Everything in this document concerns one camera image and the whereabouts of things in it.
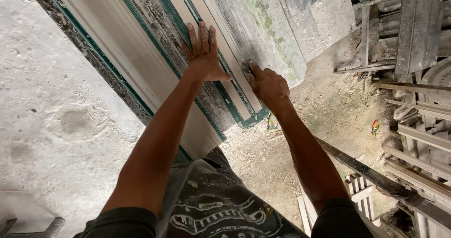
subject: printed graphic on shorts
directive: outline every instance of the printed graphic on shorts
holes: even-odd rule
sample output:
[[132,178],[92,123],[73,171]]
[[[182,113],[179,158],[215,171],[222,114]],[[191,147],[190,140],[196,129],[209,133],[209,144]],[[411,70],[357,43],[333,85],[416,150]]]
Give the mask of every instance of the printed graphic on shorts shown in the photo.
[[184,203],[177,201],[170,224],[191,235],[202,233],[208,237],[221,237],[221,233],[231,230],[241,230],[243,235],[248,233],[252,237],[271,237],[282,227],[279,214],[268,205],[256,205],[253,196],[240,204],[215,195],[200,195]]

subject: dirt floor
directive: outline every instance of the dirt floor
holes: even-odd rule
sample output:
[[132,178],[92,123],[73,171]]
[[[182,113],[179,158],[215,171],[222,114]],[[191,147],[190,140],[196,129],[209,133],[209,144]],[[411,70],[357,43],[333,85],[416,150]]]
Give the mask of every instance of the dirt floor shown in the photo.
[[[391,93],[373,87],[364,93],[363,80],[359,82],[352,74],[332,73],[336,64],[352,60],[359,38],[357,30],[308,62],[305,79],[291,90],[290,98],[315,136],[386,174],[381,145],[389,140],[393,107],[384,99]],[[381,123],[376,137],[371,134],[374,120]],[[234,126],[225,135],[227,141],[221,148],[246,187],[301,227],[297,202],[300,189],[288,144],[279,137],[282,132],[270,133],[268,120],[264,120],[248,130]],[[343,180],[353,174],[333,161]],[[375,191],[375,215],[389,211],[396,202]]]
[[[144,126],[34,0],[0,0],[0,18],[0,196],[26,194],[64,217],[58,236],[70,237],[97,216]],[[383,172],[389,93],[371,87],[363,93],[353,75],[332,73],[352,60],[358,34],[310,61],[291,99],[314,135]],[[381,127],[373,137],[376,119]],[[288,145],[281,132],[268,132],[267,122],[230,128],[221,148],[251,191],[301,227]],[[335,163],[343,178],[352,174]],[[377,191],[373,201],[376,215],[396,203]],[[0,199],[0,210],[7,206]]]

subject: cloth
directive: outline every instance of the cloth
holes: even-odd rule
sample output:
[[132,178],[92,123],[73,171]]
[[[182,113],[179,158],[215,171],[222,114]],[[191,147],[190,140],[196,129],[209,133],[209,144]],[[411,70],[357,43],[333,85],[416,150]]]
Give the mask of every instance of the cloth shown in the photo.
[[[162,204],[162,217],[123,207],[88,221],[76,238],[92,237],[308,237],[245,188],[219,147],[192,163],[176,158]],[[330,200],[319,213],[312,237],[373,237],[355,204]]]

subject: hand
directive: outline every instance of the hand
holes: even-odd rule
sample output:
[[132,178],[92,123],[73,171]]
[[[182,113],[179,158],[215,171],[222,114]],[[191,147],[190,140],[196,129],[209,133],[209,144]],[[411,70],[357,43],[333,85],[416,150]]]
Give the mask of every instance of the hand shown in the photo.
[[186,26],[193,51],[188,48],[188,45],[183,43],[183,49],[188,58],[188,69],[185,71],[185,74],[199,82],[231,80],[232,75],[224,72],[219,67],[216,29],[210,26],[210,44],[208,44],[205,22],[199,22],[200,43],[196,37],[194,26],[191,23],[186,24]]
[[266,68],[262,70],[254,61],[249,62],[252,73],[248,74],[252,91],[274,114],[283,110],[290,101],[290,88],[286,80],[275,71]]

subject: forearm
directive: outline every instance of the forearm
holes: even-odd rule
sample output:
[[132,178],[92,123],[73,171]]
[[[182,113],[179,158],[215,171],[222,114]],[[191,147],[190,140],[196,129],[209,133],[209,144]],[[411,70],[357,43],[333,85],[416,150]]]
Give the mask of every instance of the forearm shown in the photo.
[[348,197],[345,186],[329,156],[296,114],[288,100],[275,112],[290,147],[291,156],[301,184],[320,211],[324,204],[337,197]]
[[152,118],[122,168],[101,212],[137,206],[159,215],[169,170],[201,82],[186,73]]
[[177,153],[183,128],[202,85],[184,75],[152,118],[135,145],[123,171],[131,166],[152,166],[150,172],[167,173]]

